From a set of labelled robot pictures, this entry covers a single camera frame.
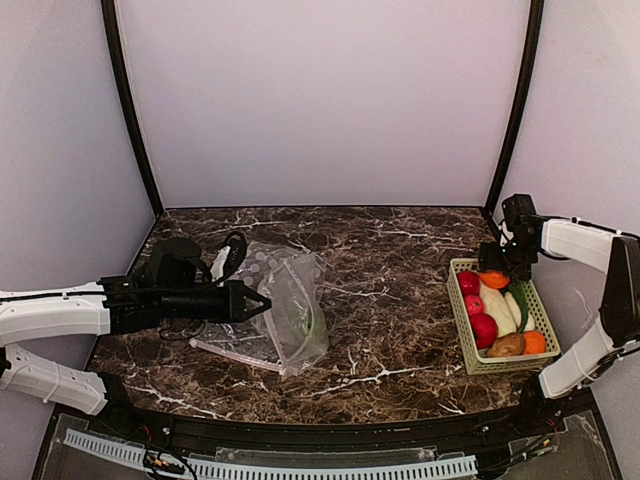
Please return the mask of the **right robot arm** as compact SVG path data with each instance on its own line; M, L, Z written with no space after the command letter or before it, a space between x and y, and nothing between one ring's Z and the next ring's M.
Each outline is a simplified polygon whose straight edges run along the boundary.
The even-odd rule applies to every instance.
M584 334L522 390L520 405L542 410L639 351L639 237L579 217L541 215L528 194L508 197L502 211L500 239L480 247L481 272L505 274L514 289L531 279L531 266L542 255L577 262L605 277L600 307L583 302L589 318Z

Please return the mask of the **dotted zip bag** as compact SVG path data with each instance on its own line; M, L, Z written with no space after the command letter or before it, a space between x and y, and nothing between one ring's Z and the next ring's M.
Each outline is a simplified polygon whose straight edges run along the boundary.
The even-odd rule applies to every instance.
M325 271L324 260L311 251L251 242L237 278L272 306L236 328L236 352L284 378L317 363L329 349L320 307Z

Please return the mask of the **green grape bunch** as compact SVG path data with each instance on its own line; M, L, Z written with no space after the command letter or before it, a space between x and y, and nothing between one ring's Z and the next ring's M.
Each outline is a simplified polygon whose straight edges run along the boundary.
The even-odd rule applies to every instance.
M325 317L321 310L310 306L296 307L289 315L294 338L320 341L326 336Z

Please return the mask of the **green cucumber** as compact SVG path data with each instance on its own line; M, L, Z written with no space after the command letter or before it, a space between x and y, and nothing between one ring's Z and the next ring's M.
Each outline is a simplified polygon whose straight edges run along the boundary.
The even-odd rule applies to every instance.
M507 287L508 292L510 292L513 297L515 298L518 306L521 308L521 312L522 312L522 325L526 324L526 320L527 320L527 311L529 311L528 309L528 304L526 301L526 296L525 293L523 291L522 285L520 283L518 284L510 284Z

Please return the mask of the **orange persimmon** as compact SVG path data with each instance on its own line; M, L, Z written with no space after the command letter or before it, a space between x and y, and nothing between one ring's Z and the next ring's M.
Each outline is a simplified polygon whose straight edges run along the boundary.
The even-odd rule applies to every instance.
M478 277L483 285L495 290L503 289L510 283L510 278L498 271L479 272Z

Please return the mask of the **red apple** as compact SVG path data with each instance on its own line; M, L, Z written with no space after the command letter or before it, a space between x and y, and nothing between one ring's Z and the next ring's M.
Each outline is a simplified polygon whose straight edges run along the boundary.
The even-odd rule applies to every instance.
M470 317L470 324L479 350L491 347L498 338L498 326L490 315L474 314Z
M481 281L479 276L473 271L462 271L457 274L458 285L464 297L478 296Z

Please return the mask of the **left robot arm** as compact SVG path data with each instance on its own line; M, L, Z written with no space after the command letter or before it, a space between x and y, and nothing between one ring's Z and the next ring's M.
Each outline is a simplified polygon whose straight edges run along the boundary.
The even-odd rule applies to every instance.
M97 416L129 402L111 374L75 370L23 348L29 340L70 335L125 335L157 328L169 319L244 323L268 311L271 301L234 275L248 244L227 235L213 264L186 238L157 242L144 269L94 283L1 296L1 388Z

